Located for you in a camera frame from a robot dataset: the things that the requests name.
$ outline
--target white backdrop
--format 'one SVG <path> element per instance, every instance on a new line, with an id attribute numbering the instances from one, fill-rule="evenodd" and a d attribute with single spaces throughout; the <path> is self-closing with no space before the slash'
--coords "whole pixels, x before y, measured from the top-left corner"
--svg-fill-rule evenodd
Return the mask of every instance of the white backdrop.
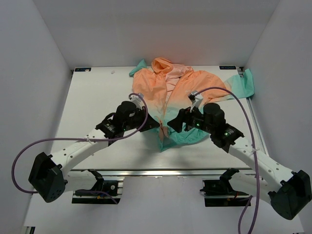
<path id="1" fill-rule="evenodd" d="M 254 77 L 253 104 L 270 156 L 312 177 L 312 1 L 283 0 L 247 67 Z M 312 234 L 312 202 L 300 213 Z"/>
<path id="2" fill-rule="evenodd" d="M 29 195 L 11 180 L 11 166 L 29 143 L 55 134 L 70 70 L 31 0 L 0 1 L 0 233 L 20 234 Z M 28 176 L 42 144 L 17 165 L 18 182 Z"/>
<path id="3" fill-rule="evenodd" d="M 66 62 L 245 65 L 279 0 L 34 0 Z"/>

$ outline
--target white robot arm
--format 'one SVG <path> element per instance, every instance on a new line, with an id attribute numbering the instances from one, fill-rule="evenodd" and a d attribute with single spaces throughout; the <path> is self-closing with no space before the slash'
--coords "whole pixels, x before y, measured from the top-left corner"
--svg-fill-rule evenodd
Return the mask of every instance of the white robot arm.
<path id="1" fill-rule="evenodd" d="M 225 152 L 237 157 L 255 171 L 255 158 L 252 144 L 243 133 L 226 123 L 224 112 L 216 103 L 203 107 L 203 114 L 198 107 L 202 96 L 197 91 L 189 95 L 192 106 L 180 109 L 177 117 L 168 122 L 178 133 L 185 128 L 201 129 L 210 133 L 212 142 Z M 262 151 L 257 151 L 260 181 L 260 199 L 272 205 L 285 219 L 293 219 L 300 210 L 312 200 L 310 177 L 304 171 L 298 173 L 286 168 Z M 256 178 L 245 175 L 237 169 L 228 169 L 221 177 L 220 184 L 225 190 L 241 191 L 256 196 Z"/>
<path id="2" fill-rule="evenodd" d="M 135 96 L 122 102 L 116 113 L 109 114 L 85 136 L 85 141 L 77 141 L 50 155 L 44 152 L 37 155 L 28 181 L 46 202 L 56 200 L 63 192 L 97 188 L 99 183 L 103 183 L 97 171 L 72 169 L 95 152 L 134 134 L 123 137 L 126 131 L 137 129 L 144 132 L 156 127 L 159 123 L 149 114 L 146 118 L 146 109 L 141 106 L 141 99 Z"/>

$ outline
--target black bracket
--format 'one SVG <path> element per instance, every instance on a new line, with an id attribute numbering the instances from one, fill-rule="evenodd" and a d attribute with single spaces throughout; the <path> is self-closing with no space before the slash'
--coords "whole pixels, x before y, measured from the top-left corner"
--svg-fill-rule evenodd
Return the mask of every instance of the black bracket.
<path id="1" fill-rule="evenodd" d="M 131 101 L 123 101 L 116 109 L 116 113 L 110 113 L 105 119 L 96 126 L 96 129 L 100 129 L 106 138 L 113 139 L 122 137 L 125 131 L 131 129 L 138 129 L 144 122 L 146 116 L 146 109 L 137 108 L 137 106 Z M 140 132 L 150 130 L 152 128 L 158 128 L 160 124 L 155 121 L 149 114 L 144 126 L 140 129 Z"/>
<path id="2" fill-rule="evenodd" d="M 28 181 L 45 202 L 56 200 L 65 191 L 67 180 L 60 169 L 44 152 L 35 158 Z"/>
<path id="3" fill-rule="evenodd" d="M 109 193 L 110 196 L 117 196 L 117 190 L 118 190 L 118 182 L 117 180 L 104 180 L 103 176 L 97 172 L 94 169 L 89 169 L 89 172 L 91 172 L 95 178 L 96 183 L 94 186 L 90 189 L 90 191 L 101 191 Z M 77 196 L 94 196 L 92 193 L 86 193 L 86 192 L 79 192 L 79 190 L 75 191 L 75 195 Z"/>
<path id="4" fill-rule="evenodd" d="M 204 188 L 200 191 L 205 195 L 205 207 L 246 206 L 248 194 L 235 191 L 230 186 L 229 180 L 239 172 L 237 169 L 228 169 L 219 180 L 204 180 Z"/>
<path id="5" fill-rule="evenodd" d="M 281 183 L 277 192 L 269 192 L 271 205 L 283 218 L 292 220 L 312 200 L 310 177 L 300 170 Z"/>

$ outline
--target white table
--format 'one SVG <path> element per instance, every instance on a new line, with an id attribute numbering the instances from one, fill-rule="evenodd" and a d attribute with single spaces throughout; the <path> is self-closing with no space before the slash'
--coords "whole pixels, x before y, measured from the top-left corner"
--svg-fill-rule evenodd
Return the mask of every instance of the white table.
<path id="1" fill-rule="evenodd" d="M 218 66 L 193 67 L 206 70 L 226 80 L 236 70 L 219 70 Z M 133 67 L 92 68 L 91 72 L 74 72 L 71 87 L 58 128 L 58 137 L 82 137 L 131 93 Z M 252 121 L 256 146 L 262 148 L 252 114 L 245 98 L 241 99 Z M 245 117 L 235 100 L 219 103 L 226 120 L 250 138 Z M 149 133 L 118 141 L 80 163 L 75 169 L 225 169 L 248 167 L 215 147 L 209 139 L 198 144 L 171 148 L 162 153 L 156 136 Z M 55 142 L 53 151 L 71 142 Z M 155 175 L 166 171 L 153 171 Z M 229 234 L 237 233 L 242 207 L 207 208 L 199 194 L 200 177 L 127 177 L 121 202 L 116 205 L 71 204 L 72 193 L 64 193 L 52 203 L 33 195 L 25 226 L 35 226 L 35 234 Z M 254 208 L 247 210 L 243 233 L 251 223 Z M 281 218 L 270 205 L 260 203 L 253 233 L 292 234 L 302 232 L 298 217 Z"/>

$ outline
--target cable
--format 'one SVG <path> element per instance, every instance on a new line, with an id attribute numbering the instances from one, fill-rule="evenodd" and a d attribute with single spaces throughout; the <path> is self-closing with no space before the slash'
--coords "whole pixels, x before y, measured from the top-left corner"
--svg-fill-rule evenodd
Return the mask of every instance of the cable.
<path id="1" fill-rule="evenodd" d="M 108 196 L 115 204 L 118 204 L 118 202 L 112 196 L 110 196 L 107 192 L 103 192 L 103 191 L 90 191 L 90 190 L 85 190 L 85 189 L 79 189 L 79 190 L 77 190 L 77 192 L 85 193 L 85 194 L 89 194 L 89 193 L 104 194 L 104 195 Z"/>
<path id="2" fill-rule="evenodd" d="M 246 113 L 246 110 L 245 110 L 243 104 L 240 102 L 240 100 L 238 99 L 238 97 L 236 97 L 236 95 L 234 93 L 232 93 L 230 90 L 227 90 L 227 89 L 224 89 L 224 88 L 221 88 L 221 87 L 209 87 L 209 88 L 206 88 L 206 89 L 203 89 L 203 90 L 197 92 L 196 94 L 194 94 L 194 96 L 196 96 L 196 95 L 198 95 L 198 94 L 200 94 L 202 92 L 205 92 L 207 90 L 211 90 L 211 89 L 223 90 L 223 91 L 228 92 L 229 94 L 231 94 L 236 99 L 236 101 L 238 102 L 238 104 L 241 107 L 242 111 L 244 112 L 244 115 L 245 115 L 245 118 L 246 118 L 246 121 L 247 121 L 247 124 L 248 124 L 248 127 L 249 127 L 249 131 L 250 131 L 250 134 L 251 134 L 251 138 L 252 138 L 252 146 L 255 149 L 254 133 L 253 133 L 253 129 L 252 129 L 252 126 L 250 124 L 248 115 Z M 253 156 L 254 156 L 255 178 L 256 178 L 256 188 L 257 188 L 257 191 L 256 191 L 256 201 L 255 201 L 255 209 L 254 209 L 254 214 L 253 214 L 253 220 L 252 220 L 252 223 L 250 225 L 248 234 L 251 234 L 253 229 L 254 229 L 255 221 L 257 219 L 257 214 L 258 214 L 258 210 L 259 210 L 259 202 L 260 202 L 260 178 L 259 178 L 259 166 L 258 166 L 258 159 L 257 159 L 256 151 L 254 151 Z M 244 213 L 245 213 L 249 203 L 250 202 L 247 203 L 247 205 L 244 208 L 242 214 L 240 215 L 240 218 L 239 218 L 239 221 L 238 221 L 238 233 L 239 234 L 241 234 L 241 231 L 240 231 L 241 222 L 242 222 Z"/>
<path id="3" fill-rule="evenodd" d="M 253 197 L 253 196 L 249 196 L 249 197 L 247 197 L 247 198 L 241 198 L 240 201 L 246 201 L 246 200 L 249 200 L 249 199 L 251 200 L 252 197 Z"/>
<path id="4" fill-rule="evenodd" d="M 102 183 L 102 187 L 101 187 L 100 191 L 102 191 L 103 188 L 104 188 L 104 181 L 103 181 L 103 183 Z"/>
<path id="5" fill-rule="evenodd" d="M 239 194 L 239 191 L 237 191 L 236 192 L 236 194 L 235 194 L 235 196 L 233 197 L 233 198 L 228 198 L 228 201 L 233 201 L 233 200 L 235 200 L 235 198 L 237 198 L 237 196 L 238 196 L 238 194 Z"/>
<path id="6" fill-rule="evenodd" d="M 132 96 L 132 95 L 135 95 L 135 96 L 138 96 L 144 103 L 144 106 L 145 106 L 145 119 L 142 123 L 142 125 L 137 128 L 133 133 L 130 133 L 126 136 L 123 136 L 123 137 L 118 137 L 118 138 L 113 138 L 113 139 L 92 139 L 92 141 L 96 141 L 96 142 L 100 142 L 100 141 L 117 141 L 117 140 L 122 140 L 122 139 L 126 139 L 128 137 L 131 137 L 133 136 L 135 133 L 137 133 L 138 131 L 140 131 L 143 126 L 145 125 L 146 121 L 147 121 L 147 118 L 148 118 L 148 109 L 147 109 L 147 104 L 145 102 L 145 100 L 139 95 L 139 94 L 136 94 L 136 93 L 131 93 L 129 94 L 129 97 Z M 37 194 L 38 192 L 37 191 L 28 191 L 28 190 L 25 190 L 23 189 L 21 186 L 18 185 L 18 183 L 16 182 L 16 178 L 15 178 L 15 166 L 16 166 L 16 163 L 18 161 L 18 159 L 20 158 L 20 156 L 27 150 L 29 149 L 30 147 L 36 145 L 36 144 L 39 144 L 39 143 L 42 143 L 42 142 L 46 142 L 46 141 L 56 141 L 56 140 L 72 140 L 72 141 L 88 141 L 88 139 L 86 138 L 68 138 L 68 137 L 55 137 L 55 138 L 46 138 L 46 139 L 41 139 L 41 140 L 37 140 L 29 145 L 27 145 L 24 149 L 22 149 L 19 154 L 15 157 L 14 161 L 13 161 L 13 164 L 12 164 L 12 169 L 11 169 L 11 178 L 12 178 L 12 181 L 13 181 L 13 184 L 14 186 L 20 190 L 21 192 L 23 193 L 26 193 L 26 194 Z"/>
<path id="7" fill-rule="evenodd" d="M 107 120 L 109 119 L 110 117 L 114 116 L 116 113 L 115 112 L 112 112 L 112 113 L 109 113 L 104 120 Z"/>

